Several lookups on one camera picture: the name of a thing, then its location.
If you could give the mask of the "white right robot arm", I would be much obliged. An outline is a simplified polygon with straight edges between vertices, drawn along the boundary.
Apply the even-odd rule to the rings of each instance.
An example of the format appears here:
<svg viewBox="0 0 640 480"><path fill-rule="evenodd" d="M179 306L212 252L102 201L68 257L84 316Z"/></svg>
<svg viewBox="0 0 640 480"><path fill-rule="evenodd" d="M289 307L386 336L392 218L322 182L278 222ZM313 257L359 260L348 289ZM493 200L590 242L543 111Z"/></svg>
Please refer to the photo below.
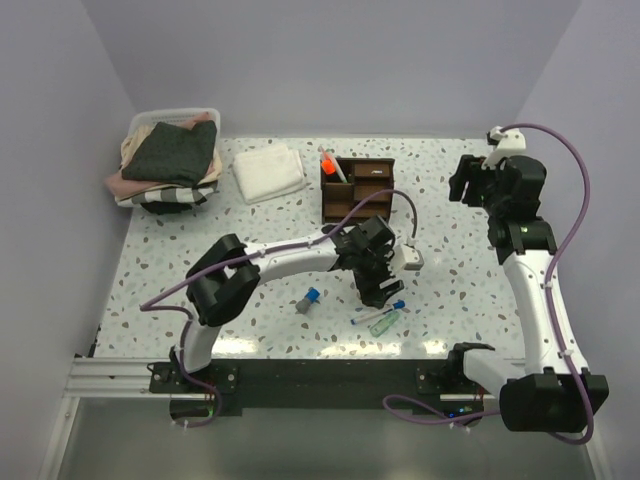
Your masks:
<svg viewBox="0 0 640 480"><path fill-rule="evenodd" d="M488 238L511 286L525 345L521 368L480 343L458 343L445 369L459 393L477 384L494 395L505 426L572 440L587 431L609 395L603 375L591 372L573 334L554 264L559 248L538 214L547 171L527 156L491 167L464 155L449 180L449 198L488 215Z"/></svg>

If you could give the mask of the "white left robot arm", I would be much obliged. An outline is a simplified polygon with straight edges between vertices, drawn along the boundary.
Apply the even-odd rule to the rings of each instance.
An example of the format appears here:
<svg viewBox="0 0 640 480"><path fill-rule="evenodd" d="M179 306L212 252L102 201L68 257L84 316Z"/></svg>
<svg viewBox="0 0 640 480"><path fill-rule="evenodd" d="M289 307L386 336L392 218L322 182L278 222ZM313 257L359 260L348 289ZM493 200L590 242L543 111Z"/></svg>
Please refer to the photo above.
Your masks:
<svg viewBox="0 0 640 480"><path fill-rule="evenodd" d="M196 312L182 334L173 382L185 392L207 380L211 351L221 328L236 319L256 288L302 273L350 271L361 303L380 309L404 289L391 262L395 234L379 216L346 229L326 226L320 234L290 243L242 243L219 239L188 272L186 296Z"/></svg>

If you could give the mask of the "orange black highlighter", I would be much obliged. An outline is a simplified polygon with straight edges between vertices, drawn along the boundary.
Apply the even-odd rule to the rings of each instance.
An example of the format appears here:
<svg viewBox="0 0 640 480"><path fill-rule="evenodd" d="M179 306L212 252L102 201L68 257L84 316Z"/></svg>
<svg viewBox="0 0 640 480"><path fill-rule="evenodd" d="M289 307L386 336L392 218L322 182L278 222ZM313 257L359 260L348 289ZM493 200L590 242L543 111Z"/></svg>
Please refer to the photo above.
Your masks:
<svg viewBox="0 0 640 480"><path fill-rule="evenodd" d="M322 161L321 161L321 168L322 171L327 175L327 176L331 176L334 175L336 173L336 169L335 166L332 162L332 160L328 157L325 157Z"/></svg>

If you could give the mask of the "white blue cap pen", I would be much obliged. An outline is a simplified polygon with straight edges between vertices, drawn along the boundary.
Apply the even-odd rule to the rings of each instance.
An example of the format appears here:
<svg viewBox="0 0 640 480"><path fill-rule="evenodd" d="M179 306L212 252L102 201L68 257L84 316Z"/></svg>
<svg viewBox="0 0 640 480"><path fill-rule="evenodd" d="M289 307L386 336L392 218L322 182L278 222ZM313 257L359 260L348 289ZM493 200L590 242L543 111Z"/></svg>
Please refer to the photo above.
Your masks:
<svg viewBox="0 0 640 480"><path fill-rule="evenodd" d="M366 323L366 322L369 322L369 321L371 321L373 319L377 319L379 317L384 317L385 315L391 313L392 311L393 311L393 308L388 308L386 310L369 312L369 313L366 313L366 314L362 314L362 315L360 315L358 317L352 318L350 320L350 323L352 325L358 325L358 324L361 324L361 323Z"/></svg>

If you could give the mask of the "brown wooden desk organizer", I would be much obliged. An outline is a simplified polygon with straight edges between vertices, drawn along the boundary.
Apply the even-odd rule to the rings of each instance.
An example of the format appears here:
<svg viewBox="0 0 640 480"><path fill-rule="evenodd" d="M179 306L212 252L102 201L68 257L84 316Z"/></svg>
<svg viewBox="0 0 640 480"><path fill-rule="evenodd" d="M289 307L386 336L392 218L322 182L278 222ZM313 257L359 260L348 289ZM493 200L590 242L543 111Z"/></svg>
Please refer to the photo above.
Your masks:
<svg viewBox="0 0 640 480"><path fill-rule="evenodd" d="M321 217L325 224L340 222L370 195L394 188L393 158L338 157L346 182L332 168L320 166Z"/></svg>

